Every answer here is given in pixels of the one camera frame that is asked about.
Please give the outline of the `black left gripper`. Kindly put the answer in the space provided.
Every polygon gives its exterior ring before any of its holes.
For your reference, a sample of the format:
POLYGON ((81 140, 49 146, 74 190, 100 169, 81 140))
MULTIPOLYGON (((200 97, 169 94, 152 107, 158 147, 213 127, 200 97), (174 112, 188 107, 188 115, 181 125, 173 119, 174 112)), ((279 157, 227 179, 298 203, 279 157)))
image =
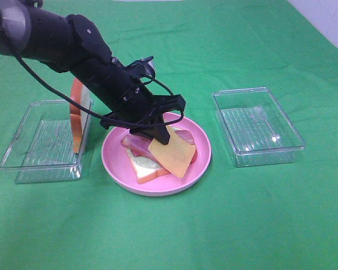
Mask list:
POLYGON ((151 124, 151 128, 131 128, 130 134, 149 140, 156 139, 167 145, 170 134, 164 124, 162 114, 172 110, 181 112, 185 109, 184 98, 170 92, 169 95, 154 95, 146 87, 147 84, 160 82, 153 76, 145 73, 143 63, 136 60, 124 66, 115 57, 108 66, 109 75, 104 78, 104 100, 111 113, 107 114, 108 120, 100 124, 108 129, 117 125, 114 120, 134 124, 151 124))

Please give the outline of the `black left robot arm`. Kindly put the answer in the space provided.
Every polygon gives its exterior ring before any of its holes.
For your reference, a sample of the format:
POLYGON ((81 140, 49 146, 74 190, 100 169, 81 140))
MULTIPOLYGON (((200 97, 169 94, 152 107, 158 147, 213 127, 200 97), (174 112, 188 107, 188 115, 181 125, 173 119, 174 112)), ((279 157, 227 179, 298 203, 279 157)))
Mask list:
POLYGON ((179 94, 154 95, 151 58, 123 65, 112 55, 95 24, 83 15, 66 17, 42 8, 42 1, 0 1, 0 54, 22 65, 37 60, 57 73, 72 73, 110 112, 104 128, 127 128, 132 134, 168 144, 163 114, 183 112, 179 94))

